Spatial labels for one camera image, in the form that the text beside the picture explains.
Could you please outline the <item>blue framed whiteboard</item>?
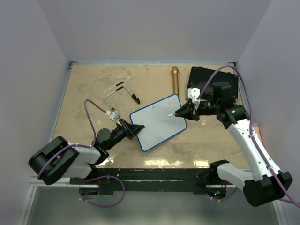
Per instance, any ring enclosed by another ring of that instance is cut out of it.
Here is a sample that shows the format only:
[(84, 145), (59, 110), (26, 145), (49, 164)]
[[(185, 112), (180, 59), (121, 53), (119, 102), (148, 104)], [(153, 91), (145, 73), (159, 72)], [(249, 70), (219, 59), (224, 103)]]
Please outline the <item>blue framed whiteboard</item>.
[(187, 129), (184, 118), (167, 117), (179, 108), (180, 98), (177, 94), (172, 94), (130, 113), (129, 118), (133, 124), (145, 126), (137, 135), (143, 152), (157, 147)]

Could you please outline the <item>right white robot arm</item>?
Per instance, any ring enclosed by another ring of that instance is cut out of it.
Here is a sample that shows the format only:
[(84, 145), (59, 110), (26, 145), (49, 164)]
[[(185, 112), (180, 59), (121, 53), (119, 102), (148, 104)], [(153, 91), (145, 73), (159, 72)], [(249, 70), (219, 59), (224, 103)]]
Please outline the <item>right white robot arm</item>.
[(201, 115), (215, 115), (233, 136), (250, 166), (250, 171), (246, 172), (227, 160), (219, 160), (210, 164), (203, 179), (214, 184), (222, 181), (233, 184), (243, 191), (253, 207), (282, 199), (293, 178), (289, 172), (282, 172), (267, 154), (248, 112), (244, 106), (236, 104), (231, 85), (228, 82), (213, 83), (212, 98), (206, 101), (200, 100), (198, 88), (188, 88), (185, 96), (186, 103), (174, 115), (195, 121)]

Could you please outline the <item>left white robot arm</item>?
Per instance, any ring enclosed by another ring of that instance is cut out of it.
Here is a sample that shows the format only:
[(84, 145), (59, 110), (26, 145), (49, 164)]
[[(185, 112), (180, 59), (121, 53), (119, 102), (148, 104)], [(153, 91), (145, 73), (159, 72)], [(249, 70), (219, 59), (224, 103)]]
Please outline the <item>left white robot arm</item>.
[(61, 178), (80, 178), (92, 184), (97, 179), (95, 165), (104, 162), (115, 145), (125, 138), (134, 139), (144, 128), (120, 119), (114, 130), (99, 130), (91, 146), (71, 143), (58, 136), (34, 154), (28, 164), (46, 185)]

